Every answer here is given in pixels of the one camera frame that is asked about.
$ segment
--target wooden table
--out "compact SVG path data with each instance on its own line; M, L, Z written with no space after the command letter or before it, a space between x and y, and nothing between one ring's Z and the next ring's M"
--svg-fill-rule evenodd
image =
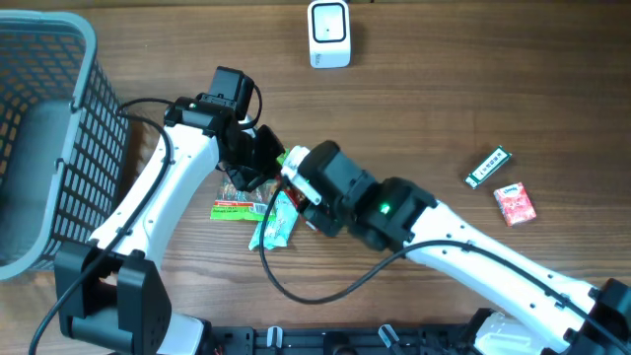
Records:
M208 88L216 66L242 69L261 88L262 122L287 147L335 140L377 178L414 180L547 267L595 285L631 283L627 6L354 5L352 65L337 70L309 65L306 6L78 13L97 30L99 60L124 99L191 97ZM463 174L499 144L513 163L472 190ZM151 149L140 146L142 155ZM517 181L538 218L511 229L492 189ZM286 300L247 250L254 224L209 220L216 187L216 177L199 187L167 251L162 276L178 312L217 325L320 327L466 321L489 306L406 261L331 305ZM300 223L291 247L269 259L288 288L314 297L385 256ZM49 273L0 284L0 354L26 352L54 300ZM62 338L56 321L40 350L104 353Z

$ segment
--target black cable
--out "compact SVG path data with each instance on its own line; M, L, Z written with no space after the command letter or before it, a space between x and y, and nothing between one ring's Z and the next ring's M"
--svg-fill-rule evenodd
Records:
M59 312L61 307L63 307L63 305L68 301L70 296L72 296L72 293L88 277L90 277L93 272L95 272L97 267L99 267L99 265L105 260L107 255L114 249L114 247L118 244L118 242L120 242L125 237L125 235L127 233L127 230L136 221L136 218L138 218L138 215L140 215L140 213L145 208L145 206L147 205L147 203L149 202L149 200L151 199L153 194L156 192L156 189L158 188L158 186L162 182L163 178L167 174L167 170L169 169L169 166L171 165L171 158L172 158L172 155L173 155L173 150L172 150L172 146L171 146L171 140L169 139L169 135L167 135L167 132L165 131L165 129L160 124L154 122L153 120L151 120L149 118L140 117L140 116L133 115L133 114L121 113L121 111L125 107L129 107L129 106L131 106L133 104L137 104L137 103L162 103L162 104L167 104L167 105L172 105L173 103L168 101L168 100L162 100L162 99L151 99L151 98L148 98L148 99L137 99L137 100L133 100L133 101L130 101L128 103L125 103L125 104L121 105L118 108L117 112L116 112L116 114L118 116L120 116L120 117L127 118L127 119L132 120L132 121L138 121L138 122L147 123L147 124L153 126L154 128L156 128L156 130L158 130L158 132L162 136L162 139L165 142L165 158L163 159L163 163L162 163L162 166L160 167L160 171L158 172L158 176L156 177L154 182L151 184L151 187L149 187L149 190L147 191L145 196L142 198L140 203L138 203L138 206L133 210L133 212L129 216L129 219L127 219L127 221L120 228L119 232L116 234L114 239L111 240L111 242L107 245L107 247L105 247L99 253L99 256L97 256L94 259L94 261L92 261L86 267L86 269L68 287L68 289L63 293L63 295L61 295L61 297L59 297L57 299L57 302L55 302L55 304L50 308L50 311L48 311L48 314L46 314L46 316L41 320L41 323L39 324L39 327L35 331L35 334L33 335L33 339L31 340L31 346L29 347L29 354L30 355L35 355L36 350L37 350L37 345L39 344L39 341L41 340L41 336L43 335L44 331L46 330L46 328L48 327L48 325L50 324L50 322L54 318L55 314L57 312Z
M239 128L241 130L254 128L256 124L258 123L258 119L260 118L260 112L263 110L263 97L261 96L260 90L258 89L256 84L254 84L254 90L256 91L256 95L258 96L258 112L256 113L255 119L251 120L250 122L246 122L244 124L239 125Z
M157 103L157 104L165 104L165 105L173 105L174 102L166 100L166 99L156 99L156 98L141 98L132 101L128 101L124 104L121 104L118 107L116 113L121 113L125 108L130 107L132 105L141 104L141 103Z
M319 299L305 299L305 298L302 298L300 296L296 296L295 294L293 294L290 291L288 291L287 289L285 289L280 284L280 282L278 282L278 280L276 279L276 277L274 276L272 271L269 269L269 265L267 264L267 259L265 258L265 247L264 247L265 228L267 227L267 221L269 220L269 215L270 215L270 213L272 211L274 203L276 202L276 199L278 198L278 194L280 193L280 191L282 189L283 189L283 183L279 184L278 188L276 188L276 190L274 191L274 194L272 195L271 199L269 200L269 204L267 205L267 209L265 210L265 215L263 216L263 221L261 223L260 235L259 235L259 238L258 238L258 253L260 255L260 261L263 264L263 269L265 270L265 273L267 274L267 278L269 278L271 283L276 287L276 289L278 291L280 291L285 297L289 298L292 301L296 301L296 302L304 304L304 305L322 305L322 304L326 304L326 303L329 303L329 302L337 301L339 299L342 299L342 298L348 296L351 292L353 292L353 291L357 290L358 288L360 288L367 281L369 281L371 278L373 278L373 276L377 275L378 272L380 272L382 269L384 269L388 265L390 265L393 261L395 261L395 260L397 260L397 259L399 259L401 257L404 257L406 254L408 254L411 251L414 251L414 250L417 250L417 249L420 249L420 248L426 248L426 247L457 247L457 248L460 248L460 249L462 249L464 251L477 252L477 253L479 253L479 254L481 254L483 256L486 256L486 257L490 258L493 261L498 262L499 264L501 264L503 266L508 267L509 269L511 269L512 271L514 271L515 273L517 273L518 275L520 275L521 277L523 277L527 281L531 282L532 284L534 284L535 286L537 286L538 288L543 290L543 292L546 295L550 295L550 296L554 297L557 301L561 302L563 305L566 305L572 312L577 314L579 317L583 318L586 322L591 324L598 332L600 332L602 335L604 335L609 341L611 341L611 343L613 343L617 348L619 348L625 355L631 355L631 351L627 348L627 346L625 344L622 343L622 341L620 341L620 339L618 339L615 335L613 335L604 326L602 326L597 321L595 321L592 317L590 317L590 315L588 315L585 311L580 309L576 304L572 303L570 300L568 300L567 298L563 297L560 293L556 292L550 286L548 286L545 283L541 282L539 279L537 279L536 277L534 277L531 274L527 273L522 268L520 268L520 267L516 266L515 264L511 263L507 259L505 259L505 258L503 258L501 256L498 256L498 255L496 255L496 254L494 254L491 251L488 251L486 249L479 248L479 247L476 247L476 246L473 246L473 245L470 245L470 244L467 244L467 243L463 243L463 242L456 242L456 241L428 241L428 242L417 243L417 244L414 244L412 246L408 246L406 248L403 248L403 249L393 253L392 255L388 256L387 258L385 258L384 260L379 262L377 265L375 265L369 272L364 274L364 276L360 277L357 281L353 282L348 288L346 288L345 290L342 290L342 291L340 291L340 292L338 292L336 294L333 294L333 295L330 295L330 296L326 296L326 297L322 297L322 298L319 298Z

